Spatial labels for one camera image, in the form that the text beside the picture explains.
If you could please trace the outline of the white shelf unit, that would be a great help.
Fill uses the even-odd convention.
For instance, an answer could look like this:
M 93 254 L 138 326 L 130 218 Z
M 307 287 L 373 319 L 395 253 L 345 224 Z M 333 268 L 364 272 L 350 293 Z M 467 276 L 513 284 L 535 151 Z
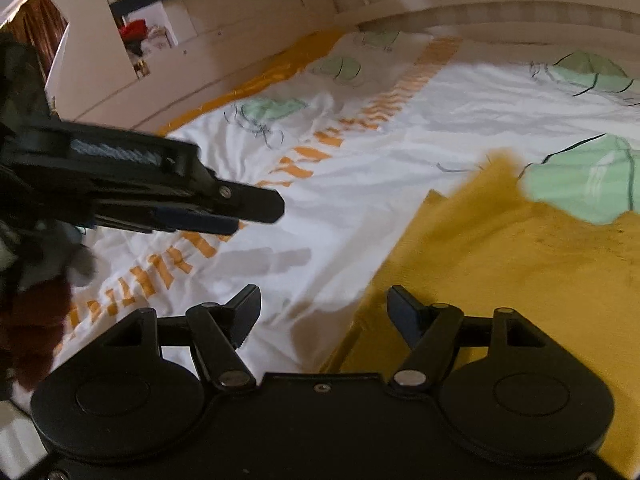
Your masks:
M 333 24 L 333 0 L 52 0 L 67 27 L 47 80 L 61 117 L 146 130 L 213 99 L 296 39 Z M 145 20 L 148 36 L 118 30 Z

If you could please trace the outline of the red item on shelf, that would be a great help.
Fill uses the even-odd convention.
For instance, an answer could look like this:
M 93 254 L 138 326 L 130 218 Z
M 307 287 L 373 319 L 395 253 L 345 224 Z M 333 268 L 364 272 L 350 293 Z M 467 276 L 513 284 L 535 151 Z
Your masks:
M 118 30 L 120 39 L 124 44 L 141 42 L 148 36 L 148 25 L 145 20 L 134 20 Z

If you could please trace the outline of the white patterned duvet cover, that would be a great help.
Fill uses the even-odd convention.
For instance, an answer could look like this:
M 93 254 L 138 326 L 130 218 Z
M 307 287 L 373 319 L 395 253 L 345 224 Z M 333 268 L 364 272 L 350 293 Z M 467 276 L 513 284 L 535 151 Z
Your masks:
M 612 54 L 349 34 L 175 137 L 221 177 L 279 191 L 284 216 L 227 237 L 91 232 L 99 272 L 75 294 L 55 362 L 134 309 L 179 315 L 255 284 L 248 367 L 324 372 L 426 196 L 454 194 L 499 154 L 529 200 L 596 226 L 639 217 L 639 70 Z

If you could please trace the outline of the orange bed sheet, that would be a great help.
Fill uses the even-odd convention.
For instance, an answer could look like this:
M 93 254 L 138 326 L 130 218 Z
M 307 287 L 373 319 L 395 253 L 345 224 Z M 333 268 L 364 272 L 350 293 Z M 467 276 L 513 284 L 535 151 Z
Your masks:
M 168 124 L 163 125 L 155 134 L 157 136 L 167 136 L 203 114 L 221 108 L 233 101 L 254 96 L 254 94 L 267 89 L 273 84 L 291 79 L 312 62 L 326 56 L 346 32 L 347 30 L 343 27 L 331 27 L 297 39 L 283 51 L 270 56 L 266 67 L 259 74 L 241 82 L 222 96 L 217 96 L 215 99 L 188 110 L 168 122 Z

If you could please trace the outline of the mustard yellow knit garment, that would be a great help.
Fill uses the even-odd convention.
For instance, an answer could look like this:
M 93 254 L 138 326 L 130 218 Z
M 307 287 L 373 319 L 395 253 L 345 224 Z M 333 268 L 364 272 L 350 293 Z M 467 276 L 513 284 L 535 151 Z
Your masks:
M 510 157 L 450 196 L 431 192 L 363 293 L 328 373 L 390 376 L 409 349 L 386 314 L 400 285 L 424 304 L 468 315 L 517 310 L 611 388 L 615 415 L 601 456 L 639 472 L 639 217 L 596 226 L 526 198 Z

